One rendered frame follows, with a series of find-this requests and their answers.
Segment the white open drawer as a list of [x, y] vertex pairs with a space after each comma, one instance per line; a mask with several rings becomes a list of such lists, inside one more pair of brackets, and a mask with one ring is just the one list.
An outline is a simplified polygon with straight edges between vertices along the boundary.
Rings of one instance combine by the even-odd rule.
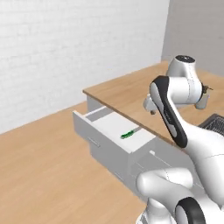
[[[130, 174], [130, 167], [155, 146], [156, 137], [143, 128], [133, 136], [121, 139], [122, 134], [139, 126], [107, 107], [85, 115], [74, 111], [73, 123], [76, 133], [89, 143], [92, 157], [123, 179]], [[89, 142], [88, 137], [101, 147]]]

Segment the white base cabinet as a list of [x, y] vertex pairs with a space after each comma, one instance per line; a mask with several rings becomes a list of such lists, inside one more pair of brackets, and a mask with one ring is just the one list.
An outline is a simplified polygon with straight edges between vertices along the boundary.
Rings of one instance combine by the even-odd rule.
[[[88, 113], [101, 107], [106, 106], [100, 104], [91, 97], [87, 98]], [[130, 167], [130, 174], [126, 179], [124, 179], [123, 182], [125, 186], [127, 186], [133, 193], [136, 193], [136, 177], [139, 173], [162, 168], [182, 167], [188, 169], [192, 173], [192, 192], [196, 195], [201, 195], [204, 192], [204, 189], [198, 179], [196, 172], [193, 169], [193, 163], [191, 162], [190, 158], [185, 153], [168, 144], [161, 138], [157, 136], [155, 137], [156, 140], [154, 148]]]

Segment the green handled knife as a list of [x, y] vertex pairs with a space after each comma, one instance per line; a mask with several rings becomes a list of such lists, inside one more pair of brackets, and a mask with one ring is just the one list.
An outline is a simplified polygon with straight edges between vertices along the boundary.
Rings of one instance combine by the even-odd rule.
[[128, 138], [128, 137], [131, 137], [133, 136], [136, 132], [138, 132], [139, 130], [141, 129], [141, 127], [137, 127], [133, 130], [130, 130], [129, 132], [127, 133], [124, 133], [120, 136], [121, 139], [125, 139], [125, 138]]

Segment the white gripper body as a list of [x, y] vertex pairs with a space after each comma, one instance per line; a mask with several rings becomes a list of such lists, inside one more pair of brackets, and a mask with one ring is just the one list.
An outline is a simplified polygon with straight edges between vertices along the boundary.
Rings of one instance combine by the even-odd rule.
[[150, 112], [152, 115], [156, 114], [156, 111], [158, 110], [157, 106], [151, 99], [151, 95], [147, 94], [146, 98], [143, 101], [143, 107], [147, 112]]

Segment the pale grey bottle dark top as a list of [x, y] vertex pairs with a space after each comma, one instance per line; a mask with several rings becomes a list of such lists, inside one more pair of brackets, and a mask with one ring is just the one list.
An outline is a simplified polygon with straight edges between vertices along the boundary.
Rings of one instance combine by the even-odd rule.
[[199, 101], [195, 104], [196, 109], [205, 109], [207, 106], [208, 98], [210, 97], [209, 91], [212, 90], [209, 86], [202, 86], [202, 95]]

